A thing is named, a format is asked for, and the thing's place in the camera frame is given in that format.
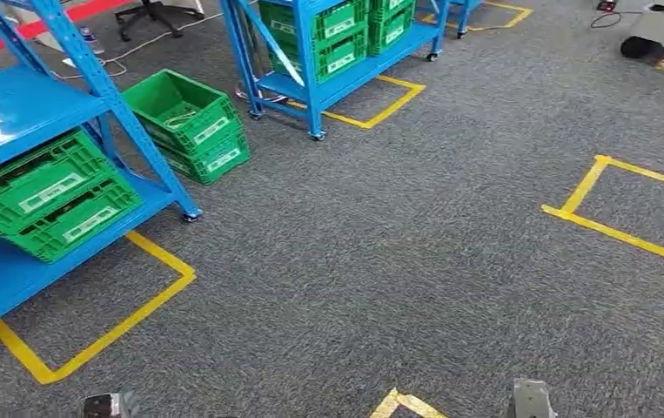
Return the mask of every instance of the blue shelf board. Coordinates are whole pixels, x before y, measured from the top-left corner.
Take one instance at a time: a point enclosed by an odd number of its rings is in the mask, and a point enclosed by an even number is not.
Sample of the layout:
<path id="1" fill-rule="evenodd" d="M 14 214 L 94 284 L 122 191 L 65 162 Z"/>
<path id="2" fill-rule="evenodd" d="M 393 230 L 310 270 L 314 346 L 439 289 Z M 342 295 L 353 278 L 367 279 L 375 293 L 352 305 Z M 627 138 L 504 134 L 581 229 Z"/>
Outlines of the blue shelf board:
<path id="1" fill-rule="evenodd" d="M 101 98 L 22 65 L 0 71 L 0 164 L 107 110 Z"/>
<path id="2" fill-rule="evenodd" d="M 316 95 L 321 110 L 328 109 L 339 100 L 367 83 L 381 72 L 396 64 L 403 57 L 411 55 L 423 44 L 433 40 L 439 31 L 432 24 L 414 22 L 406 34 L 393 46 L 377 57 L 367 57 L 352 68 L 317 86 Z M 278 73 L 270 73 L 260 78 L 258 84 L 284 96 L 305 101 L 304 88 L 292 78 Z"/>
<path id="3" fill-rule="evenodd" d="M 139 193 L 144 203 L 59 261 L 46 264 L 8 241 L 0 239 L 0 317 L 124 236 L 174 200 L 173 195 L 166 192 L 161 185 L 125 170 L 120 172 Z"/>

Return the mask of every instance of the crate label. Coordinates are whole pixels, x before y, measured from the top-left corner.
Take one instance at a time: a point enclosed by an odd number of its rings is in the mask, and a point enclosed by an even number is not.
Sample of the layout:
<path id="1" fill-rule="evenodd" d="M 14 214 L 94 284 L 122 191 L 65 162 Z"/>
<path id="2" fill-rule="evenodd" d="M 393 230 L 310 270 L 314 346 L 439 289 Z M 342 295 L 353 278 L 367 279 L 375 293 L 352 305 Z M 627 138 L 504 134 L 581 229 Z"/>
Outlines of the crate label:
<path id="1" fill-rule="evenodd" d="M 209 126 L 208 128 L 204 129 L 203 132 L 193 137 L 193 142 L 195 142 L 196 145 L 201 144 L 202 142 L 206 141 L 206 139 L 208 139 L 211 135 L 218 132 L 219 129 L 227 126 L 228 124 L 229 124 L 229 118 L 226 116 L 222 116 L 219 120 L 214 122 L 214 125 Z"/>
<path id="2" fill-rule="evenodd" d="M 337 35 L 340 32 L 344 32 L 345 30 L 348 30 L 353 26 L 354 26 L 354 17 L 350 17 L 338 24 L 335 24 L 331 28 L 326 28 L 326 30 L 324 31 L 324 37 L 333 37 L 334 35 Z"/>
<path id="3" fill-rule="evenodd" d="M 222 165 L 232 161 L 235 159 L 240 153 L 242 153 L 239 148 L 234 148 L 233 150 L 227 152 L 226 154 L 222 155 L 221 157 L 215 159 L 212 163 L 206 163 L 206 170 L 209 172 L 214 172 L 218 170 L 219 167 Z"/>
<path id="4" fill-rule="evenodd" d="M 333 63 L 329 64 L 326 66 L 326 69 L 329 71 L 329 73 L 333 73 L 336 70 L 344 67 L 345 65 L 351 63 L 354 61 L 354 53 L 350 52 L 349 54 L 343 56 L 342 58 L 338 59 L 337 61 L 334 61 Z"/>
<path id="5" fill-rule="evenodd" d="M 80 174 L 76 172 L 72 172 L 65 176 L 63 179 L 55 183 L 54 185 L 51 185 L 50 187 L 47 187 L 46 189 L 42 190 L 41 192 L 29 196 L 27 199 L 22 200 L 19 202 L 19 207 L 21 207 L 24 210 L 24 213 L 29 213 L 37 209 L 39 206 L 44 205 L 45 203 L 49 202 L 50 200 L 53 200 L 57 196 L 60 196 L 61 194 L 69 191 L 73 187 L 83 183 L 85 179 L 80 176 Z"/>
<path id="6" fill-rule="evenodd" d="M 285 24 L 277 20 L 271 20 L 270 27 L 271 29 L 280 30 L 281 32 L 290 33 L 291 35 L 296 34 L 296 27 L 292 24 Z"/>
<path id="7" fill-rule="evenodd" d="M 403 25 L 401 24 L 398 28 L 396 28 L 396 30 L 386 36 L 386 44 L 393 42 L 397 37 L 400 37 L 402 33 Z"/>
<path id="8" fill-rule="evenodd" d="M 175 167 L 179 170 L 183 170 L 184 172 L 191 172 L 191 169 L 188 168 L 187 165 L 185 165 L 185 164 L 183 164 L 179 161 L 176 161 L 172 158 L 165 157 L 165 159 L 167 160 L 168 164 L 172 165 L 173 167 Z"/>
<path id="9" fill-rule="evenodd" d="M 71 242 L 80 238 L 91 229 L 95 228 L 96 225 L 103 223 L 108 218 L 111 218 L 118 212 L 119 211 L 114 209 L 112 206 L 106 206 L 104 209 L 101 209 L 95 215 L 83 221 L 80 225 L 76 226 L 75 228 L 72 228 L 67 233 L 64 233 L 63 238 L 65 238 L 65 242 L 70 244 Z"/>

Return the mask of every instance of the gray carpet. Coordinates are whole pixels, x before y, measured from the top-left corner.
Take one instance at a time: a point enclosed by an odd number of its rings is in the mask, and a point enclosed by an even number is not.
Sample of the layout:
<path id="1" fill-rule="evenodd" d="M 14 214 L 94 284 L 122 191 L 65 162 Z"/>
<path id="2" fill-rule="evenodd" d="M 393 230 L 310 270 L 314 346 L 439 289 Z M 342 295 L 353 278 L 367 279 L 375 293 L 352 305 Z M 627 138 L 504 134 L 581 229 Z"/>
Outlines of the gray carpet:
<path id="1" fill-rule="evenodd" d="M 618 54 L 631 18 L 589 30 L 594 3 L 519 0 L 535 12 L 514 29 L 405 59 L 386 74 L 427 88 L 371 130 L 326 119 L 313 143 L 291 119 L 246 119 L 252 160 L 185 181 L 203 221 L 166 210 L 138 228 L 197 280 L 49 386 L 0 343 L 0 413 L 131 389 L 151 415 L 366 417 L 396 387 L 483 418 L 529 376 L 560 416 L 664 417 L 664 259 L 540 210 L 595 154 L 664 172 L 664 73 Z M 128 48 L 111 16 L 88 24 Z M 236 81 L 221 19 L 124 63 L 121 88 L 166 65 Z M 366 89 L 336 110 L 369 117 L 399 92 Z M 664 184 L 606 170 L 579 213 L 664 246 Z M 173 279 L 119 242 L 5 320 L 56 367 Z"/>

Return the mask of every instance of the water bottle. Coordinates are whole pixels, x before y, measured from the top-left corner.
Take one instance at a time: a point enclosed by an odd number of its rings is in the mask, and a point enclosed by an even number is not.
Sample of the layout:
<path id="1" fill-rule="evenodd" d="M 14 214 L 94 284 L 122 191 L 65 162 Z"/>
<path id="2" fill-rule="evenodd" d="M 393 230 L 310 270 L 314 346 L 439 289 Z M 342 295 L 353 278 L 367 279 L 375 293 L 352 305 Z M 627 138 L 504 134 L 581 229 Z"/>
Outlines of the water bottle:
<path id="1" fill-rule="evenodd" d="M 104 46 L 98 42 L 96 35 L 91 32 L 91 29 L 89 29 L 88 26 L 80 27 L 80 36 L 83 37 L 83 40 L 88 44 L 88 46 L 90 46 L 94 54 L 99 55 L 105 52 Z"/>

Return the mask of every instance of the power cord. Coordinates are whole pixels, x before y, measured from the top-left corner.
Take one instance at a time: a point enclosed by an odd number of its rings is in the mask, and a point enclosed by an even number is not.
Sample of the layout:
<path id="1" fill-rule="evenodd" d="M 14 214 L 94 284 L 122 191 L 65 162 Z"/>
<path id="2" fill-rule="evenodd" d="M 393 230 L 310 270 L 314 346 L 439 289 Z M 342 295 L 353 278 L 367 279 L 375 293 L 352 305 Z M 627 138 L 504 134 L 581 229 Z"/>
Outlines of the power cord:
<path id="1" fill-rule="evenodd" d="M 197 20 L 196 22 L 191 22 L 191 23 L 189 23 L 189 24 L 184 24 L 183 26 L 180 26 L 180 27 L 178 28 L 178 30 L 187 29 L 187 28 L 190 28 L 190 27 L 195 26 L 195 25 L 197 25 L 197 24 L 202 24 L 203 22 L 207 22 L 207 21 L 209 21 L 209 20 L 215 19 L 215 18 L 220 17 L 220 16 L 223 16 L 223 15 L 224 15 L 224 13 L 217 13 L 216 15 L 212 15 L 212 16 L 209 16 L 209 17 L 204 17 L 203 19 L 201 19 L 201 20 Z M 123 75 L 123 74 L 126 74 L 126 72 L 127 72 L 128 70 L 127 70 L 127 68 L 126 68 L 126 65 L 121 64 L 121 63 L 119 62 L 120 59 L 126 58 L 126 57 L 128 57 L 129 55 L 133 54 L 134 52 L 137 52 L 137 51 L 141 50 L 141 49 L 144 48 L 145 46 L 147 46 L 147 45 L 149 45 L 149 44 L 154 44 L 154 43 L 156 43 L 158 40 L 160 40 L 160 39 L 162 39 L 162 38 L 164 38 L 164 37 L 166 37 L 166 36 L 168 36 L 168 35 L 171 35 L 171 34 L 172 34 L 172 32 L 167 31 L 167 32 L 165 32 L 165 33 L 163 33 L 163 34 L 161 34 L 161 35 L 158 35 L 158 36 L 154 37 L 153 39 L 151 39 L 151 40 L 149 40 L 149 41 L 147 41 L 147 42 L 145 42 L 145 43 L 143 43 L 143 44 L 140 44 L 140 45 L 135 46 L 134 48 L 132 48 L 132 49 L 126 51 L 125 53 L 123 53 L 123 54 L 121 54 L 121 55 L 119 55 L 119 56 L 117 56 L 117 57 L 109 58 L 109 59 L 101 59 L 101 58 L 98 58 L 98 62 L 99 62 L 101 65 L 104 65 L 104 66 L 106 66 L 107 64 L 111 64 L 111 63 L 116 64 L 116 65 L 119 67 L 119 71 L 117 71 L 117 72 L 115 72 L 115 73 L 109 73 L 109 76 L 111 76 L 111 77 L 121 76 L 121 75 Z M 53 76 L 55 76 L 55 77 L 57 77 L 57 78 L 59 78 L 59 79 L 61 79 L 61 80 L 75 80 L 75 79 L 78 79 L 78 78 L 83 78 L 82 75 L 63 76 L 63 75 L 61 75 L 61 74 L 58 74 L 56 71 L 52 71 L 52 70 L 50 70 L 50 72 L 52 73 Z"/>
<path id="2" fill-rule="evenodd" d="M 593 21 L 590 23 L 590 29 L 610 28 L 612 26 L 619 24 L 621 22 L 621 19 L 623 19 L 624 15 L 640 15 L 642 13 L 643 13 L 642 11 L 609 11 L 608 13 L 605 13 L 593 19 Z M 616 19 L 612 20 L 607 24 L 598 24 L 598 22 L 610 16 L 616 16 Z"/>

